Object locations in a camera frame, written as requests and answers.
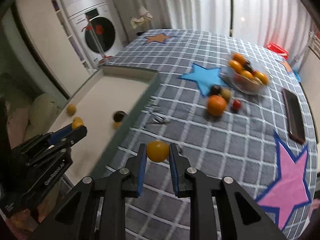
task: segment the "white curtain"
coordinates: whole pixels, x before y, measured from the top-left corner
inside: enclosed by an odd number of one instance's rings
[[[193,29],[229,35],[230,0],[115,0],[129,39],[130,26],[144,6],[155,17],[150,28]],[[233,0],[233,37],[265,46],[270,41],[290,53],[303,52],[312,19],[299,0]]]

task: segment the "washing machine door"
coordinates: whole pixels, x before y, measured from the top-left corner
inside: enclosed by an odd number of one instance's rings
[[[103,51],[107,52],[109,49],[111,49],[116,40],[116,30],[112,22],[105,17],[96,17],[91,20],[91,24]],[[99,53],[97,45],[95,44],[89,30],[85,30],[84,38],[89,49]]]

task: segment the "plaid tablecloth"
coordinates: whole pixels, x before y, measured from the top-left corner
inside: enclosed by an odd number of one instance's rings
[[[165,44],[144,44],[145,36],[164,33],[174,36]],[[263,61],[273,76],[265,95],[251,97],[231,89],[242,102],[238,114],[228,110],[220,119],[206,118],[206,99],[195,82],[178,79],[189,73],[192,64],[205,68],[226,65],[232,52]],[[309,158],[306,172],[311,197],[316,184],[317,152],[315,130],[306,98],[294,75],[276,60],[282,58],[242,40],[208,32],[187,30],[150,30],[124,48],[110,65],[150,68],[159,71],[162,84],[151,98],[160,108],[167,125],[148,124],[150,111],[142,111],[130,128],[118,152],[106,166],[106,174],[124,166],[136,155],[140,143],[162,140],[181,146],[191,165],[209,176],[232,176],[253,197],[257,197],[277,176],[274,130],[297,156],[302,146],[288,138],[286,115],[281,95],[285,87],[298,95],[303,111]],[[283,233],[288,239],[299,236],[309,205],[294,211]],[[148,161],[145,184],[139,199],[127,199],[127,239],[189,239],[190,202],[178,199],[172,191],[169,164]]]

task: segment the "metal screw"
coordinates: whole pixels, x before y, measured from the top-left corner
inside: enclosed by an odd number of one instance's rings
[[[187,168],[187,172],[189,172],[191,174],[195,174],[197,172],[197,169],[194,167],[189,167],[189,168]]]
[[[128,174],[128,173],[129,173],[129,169],[127,169],[127,168],[121,168],[121,169],[119,170],[119,172],[120,172],[121,174]]]
[[[227,184],[231,184],[233,182],[233,178],[231,178],[231,177],[225,177],[223,180]]]
[[[91,178],[91,177],[84,177],[84,178],[82,179],[82,182],[83,182],[84,184],[89,184],[91,181],[92,181],[92,178]]]

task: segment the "transparent bowl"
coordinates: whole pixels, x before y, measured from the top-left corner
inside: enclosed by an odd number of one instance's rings
[[[257,62],[256,59],[245,57],[251,62],[251,66],[254,70],[264,73],[268,79],[269,83],[271,80],[270,73],[266,70],[264,63],[262,61]],[[229,66],[222,66],[220,70],[220,77],[228,84],[238,89],[239,91],[247,95],[258,95],[264,94],[267,85],[258,85],[255,82],[247,79],[244,76],[239,75],[233,68]]]

